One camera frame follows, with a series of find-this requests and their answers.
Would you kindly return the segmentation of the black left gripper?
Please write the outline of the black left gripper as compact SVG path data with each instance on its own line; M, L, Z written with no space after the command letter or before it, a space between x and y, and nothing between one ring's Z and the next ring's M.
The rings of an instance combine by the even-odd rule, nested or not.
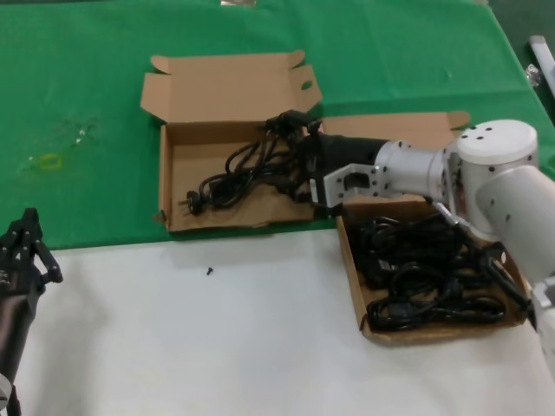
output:
M26 344L29 328L46 283L61 283L62 271L42 240L36 208L26 208L1 236L1 374L15 376ZM29 255L38 256L46 273Z

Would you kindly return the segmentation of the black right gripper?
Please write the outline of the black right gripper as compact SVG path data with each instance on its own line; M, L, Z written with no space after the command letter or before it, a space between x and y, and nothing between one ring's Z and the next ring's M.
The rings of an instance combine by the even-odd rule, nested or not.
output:
M296 204L342 203L357 193L376 196L376 159L388 142L320 133L321 125L319 118L297 110L264 123L267 132L282 139L308 132L297 148L302 171L277 175L277 191Z

